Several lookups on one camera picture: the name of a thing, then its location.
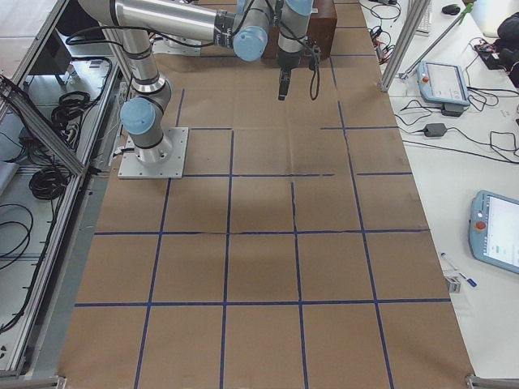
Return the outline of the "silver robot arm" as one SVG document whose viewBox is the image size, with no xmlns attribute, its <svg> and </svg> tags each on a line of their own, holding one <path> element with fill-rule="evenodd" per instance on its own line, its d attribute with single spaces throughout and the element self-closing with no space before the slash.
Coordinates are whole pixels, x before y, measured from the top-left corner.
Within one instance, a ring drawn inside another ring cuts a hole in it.
<svg viewBox="0 0 519 389">
<path fill-rule="evenodd" d="M 275 1 L 273 27 L 278 28 L 277 65 L 280 68 L 278 100 L 283 101 L 289 93 L 292 70 L 296 69 L 303 57 L 308 58 L 308 68 L 312 71 L 309 86 L 311 100 L 320 93 L 320 47 L 307 35 L 313 1 Z"/>
<path fill-rule="evenodd" d="M 253 62 L 262 57 L 272 25 L 268 2 L 246 1 L 234 9 L 194 1 L 82 1 L 80 7 L 98 22 L 101 33 L 119 51 L 131 75 L 133 97 L 121 121 L 134 146 L 134 159 L 145 166 L 163 165 L 177 156 L 166 117 L 174 90 L 190 65 L 201 60 L 158 53 L 152 42 L 174 38 L 202 52 L 226 51 Z"/>
</svg>

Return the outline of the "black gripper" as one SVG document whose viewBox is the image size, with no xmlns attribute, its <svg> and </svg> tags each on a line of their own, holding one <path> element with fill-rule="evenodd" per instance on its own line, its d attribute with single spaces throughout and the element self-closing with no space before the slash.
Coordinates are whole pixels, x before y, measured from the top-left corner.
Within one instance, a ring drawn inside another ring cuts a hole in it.
<svg viewBox="0 0 519 389">
<path fill-rule="evenodd" d="M 279 38 L 277 46 L 277 65 L 281 68 L 278 100 L 284 100 L 290 87 L 291 70 L 297 68 L 300 63 L 303 45 L 293 39 Z"/>
</svg>

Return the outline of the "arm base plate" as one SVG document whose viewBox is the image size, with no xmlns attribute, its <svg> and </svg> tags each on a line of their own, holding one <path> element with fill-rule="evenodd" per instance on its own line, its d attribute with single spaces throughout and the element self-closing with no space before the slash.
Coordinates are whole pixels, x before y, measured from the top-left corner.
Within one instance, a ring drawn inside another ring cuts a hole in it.
<svg viewBox="0 0 519 389">
<path fill-rule="evenodd" d="M 180 179 L 183 176 L 189 129 L 170 127 L 164 129 L 162 141 L 154 148 L 143 149 L 135 146 L 128 136 L 122 154 L 118 177 L 121 179 Z"/>
</svg>

